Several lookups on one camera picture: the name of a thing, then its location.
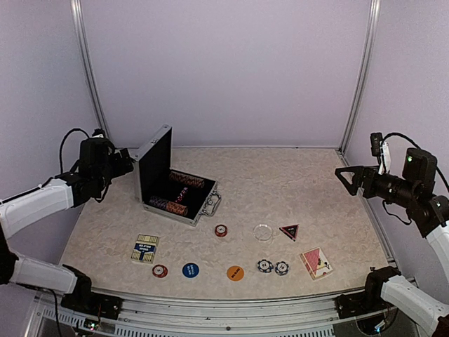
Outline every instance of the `black triangle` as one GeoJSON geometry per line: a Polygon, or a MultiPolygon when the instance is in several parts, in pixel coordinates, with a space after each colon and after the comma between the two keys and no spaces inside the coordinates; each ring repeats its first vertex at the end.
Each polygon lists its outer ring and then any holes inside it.
{"type": "Polygon", "coordinates": [[[292,226],[280,227],[279,229],[281,230],[282,233],[284,233],[285,235],[290,237],[293,241],[296,241],[298,227],[299,227],[299,225],[292,225],[292,226]]]}

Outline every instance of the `orange disc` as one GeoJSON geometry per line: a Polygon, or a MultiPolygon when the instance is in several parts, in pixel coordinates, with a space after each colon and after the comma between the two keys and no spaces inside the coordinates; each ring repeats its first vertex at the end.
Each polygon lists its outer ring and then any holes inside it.
{"type": "Polygon", "coordinates": [[[245,271],[238,265],[233,265],[227,270],[227,276],[231,281],[240,281],[245,276],[245,271]]]}

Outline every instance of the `case lid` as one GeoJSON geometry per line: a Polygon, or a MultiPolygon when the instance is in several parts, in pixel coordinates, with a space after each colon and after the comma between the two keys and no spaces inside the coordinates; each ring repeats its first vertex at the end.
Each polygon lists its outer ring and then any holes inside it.
{"type": "Polygon", "coordinates": [[[131,154],[138,165],[140,193],[145,192],[171,166],[172,128],[164,124],[150,141],[131,154]]]}

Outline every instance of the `poker chip case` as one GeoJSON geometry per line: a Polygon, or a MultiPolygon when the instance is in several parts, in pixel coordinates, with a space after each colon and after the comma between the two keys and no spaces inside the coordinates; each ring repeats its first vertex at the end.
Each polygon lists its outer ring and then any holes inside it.
{"type": "Polygon", "coordinates": [[[163,125],[136,151],[135,197],[144,209],[196,226],[201,216],[213,216],[221,202],[217,181],[171,168],[172,127],[163,125]]]}

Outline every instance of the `red poker chip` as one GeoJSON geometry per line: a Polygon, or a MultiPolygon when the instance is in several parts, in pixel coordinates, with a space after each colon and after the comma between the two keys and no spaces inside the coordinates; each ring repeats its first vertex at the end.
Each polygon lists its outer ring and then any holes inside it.
{"type": "Polygon", "coordinates": [[[155,265],[153,267],[153,275],[155,277],[158,277],[159,279],[167,276],[168,274],[168,269],[165,265],[155,265]]]}
{"type": "Polygon", "coordinates": [[[227,234],[227,227],[225,225],[218,225],[215,227],[215,235],[218,237],[225,237],[227,234]]]}

